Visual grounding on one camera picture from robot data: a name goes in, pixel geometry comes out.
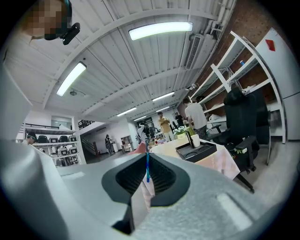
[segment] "man in yellow shirt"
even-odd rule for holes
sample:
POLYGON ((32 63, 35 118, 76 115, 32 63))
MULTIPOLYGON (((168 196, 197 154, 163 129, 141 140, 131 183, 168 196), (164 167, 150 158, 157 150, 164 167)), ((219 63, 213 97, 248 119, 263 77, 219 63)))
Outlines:
POLYGON ((168 120, 166 117, 163 117, 163 113, 162 112, 158 112, 159 115, 159 119, 158 119, 158 125, 160 126, 162 132, 165 135, 165 139, 166 140, 174 140, 174 135, 173 132, 169 126, 170 124, 170 120, 168 120))

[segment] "staircase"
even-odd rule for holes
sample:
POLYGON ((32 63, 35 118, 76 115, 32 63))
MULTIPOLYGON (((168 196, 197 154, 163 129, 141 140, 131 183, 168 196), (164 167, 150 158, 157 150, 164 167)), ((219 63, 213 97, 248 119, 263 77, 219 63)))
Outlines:
POLYGON ((98 150, 96 147, 96 143, 90 143, 84 138, 81 137, 82 150, 85 157, 85 160, 88 162, 89 160, 95 159, 99 157, 98 150))

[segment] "black chair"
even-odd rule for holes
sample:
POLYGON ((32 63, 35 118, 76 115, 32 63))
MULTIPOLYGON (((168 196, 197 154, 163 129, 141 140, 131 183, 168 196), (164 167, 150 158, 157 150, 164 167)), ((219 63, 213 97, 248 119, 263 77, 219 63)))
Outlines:
MULTIPOLYGON (((256 98, 252 94, 245 96, 238 88, 234 88, 224 99, 224 105, 228 129, 211 138, 216 143, 223 143, 239 170, 249 174, 250 169, 256 170, 253 160, 259 150, 256 140, 256 98), (247 149, 247 152, 237 153, 235 149, 240 151, 247 149)), ((254 193, 253 186, 241 174, 238 174, 237 178, 254 193)))
MULTIPOLYGON (((271 127, 270 127, 270 111, 268 111, 266 101, 263 97, 263 91, 257 89, 249 95, 255 96, 256 99, 256 140, 259 145, 268 145, 269 152, 266 165, 269 165, 270 153, 271 153, 271 127)), ((211 129, 216 128, 219 133, 221 124, 213 126, 211 129)), ((214 139, 214 142, 220 145, 225 145, 228 142, 230 133, 223 132, 221 136, 214 139)))

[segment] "man in white shirt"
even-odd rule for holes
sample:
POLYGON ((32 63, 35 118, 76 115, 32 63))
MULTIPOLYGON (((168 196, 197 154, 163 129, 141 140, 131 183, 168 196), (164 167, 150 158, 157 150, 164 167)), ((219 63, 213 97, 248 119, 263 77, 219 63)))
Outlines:
POLYGON ((190 127, 192 127, 193 120, 196 133, 199 135, 200 139, 206 140, 207 120, 201 105, 199 103, 191 103, 187 98, 183 100, 183 104, 187 106, 185 109, 185 114, 188 118, 190 127))

